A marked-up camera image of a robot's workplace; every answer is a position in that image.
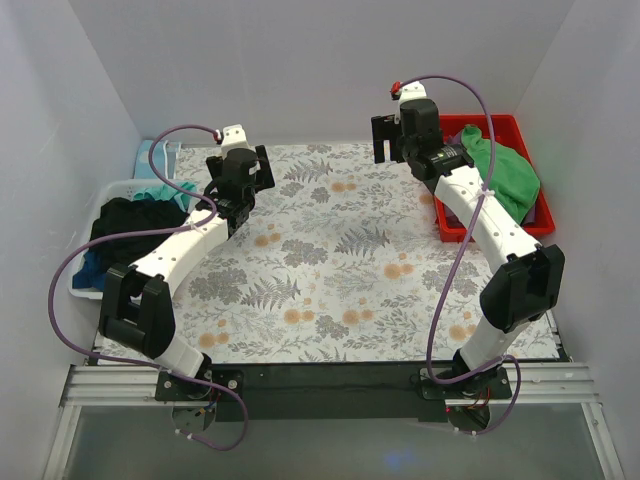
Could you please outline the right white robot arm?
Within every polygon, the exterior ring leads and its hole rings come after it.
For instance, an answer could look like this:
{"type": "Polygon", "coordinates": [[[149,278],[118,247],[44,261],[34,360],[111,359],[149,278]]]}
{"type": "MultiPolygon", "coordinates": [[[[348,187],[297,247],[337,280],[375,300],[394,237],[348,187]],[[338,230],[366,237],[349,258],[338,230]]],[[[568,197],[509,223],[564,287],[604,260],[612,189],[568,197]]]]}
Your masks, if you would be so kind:
{"type": "Polygon", "coordinates": [[[461,144],[448,144],[436,104],[424,95],[393,96],[396,113],[371,120],[374,159],[389,152],[408,164],[412,175],[446,204],[484,254],[492,277],[480,293],[481,320],[454,355],[450,370],[427,372],[438,385],[454,385],[475,397],[489,384],[489,374],[506,360],[507,351],[528,326],[557,303],[565,256],[542,246],[523,230],[488,188],[461,144]]]}

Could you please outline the black t-shirt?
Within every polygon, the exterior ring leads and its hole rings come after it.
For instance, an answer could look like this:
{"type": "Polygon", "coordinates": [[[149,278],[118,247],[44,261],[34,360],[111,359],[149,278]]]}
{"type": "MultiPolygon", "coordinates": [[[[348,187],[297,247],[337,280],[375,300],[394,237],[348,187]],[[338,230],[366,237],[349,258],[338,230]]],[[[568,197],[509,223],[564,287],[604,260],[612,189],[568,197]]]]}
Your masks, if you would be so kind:
{"type": "MultiPolygon", "coordinates": [[[[182,226],[186,218],[154,214],[137,207],[132,200],[117,197],[101,206],[100,214],[93,222],[90,239],[132,231],[175,228],[182,226]]],[[[89,251],[97,252],[107,266],[114,263],[131,264],[149,254],[167,238],[167,234],[128,237],[101,243],[89,251]]]]}

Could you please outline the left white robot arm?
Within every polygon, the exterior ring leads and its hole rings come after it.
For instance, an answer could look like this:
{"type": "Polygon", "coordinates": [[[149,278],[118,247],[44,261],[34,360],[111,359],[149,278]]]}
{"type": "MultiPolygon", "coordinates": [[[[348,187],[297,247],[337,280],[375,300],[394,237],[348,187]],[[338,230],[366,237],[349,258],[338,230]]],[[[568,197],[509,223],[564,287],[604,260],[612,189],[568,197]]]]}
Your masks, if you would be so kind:
{"type": "Polygon", "coordinates": [[[266,148],[234,147],[206,159],[211,182],[187,217],[188,230],[174,233],[146,256],[106,273],[99,332],[153,363],[179,373],[178,387],[193,400],[205,398],[213,386],[211,359],[177,333],[172,298],[186,276],[211,250],[229,240],[249,219],[258,192],[275,186],[266,148]]]}

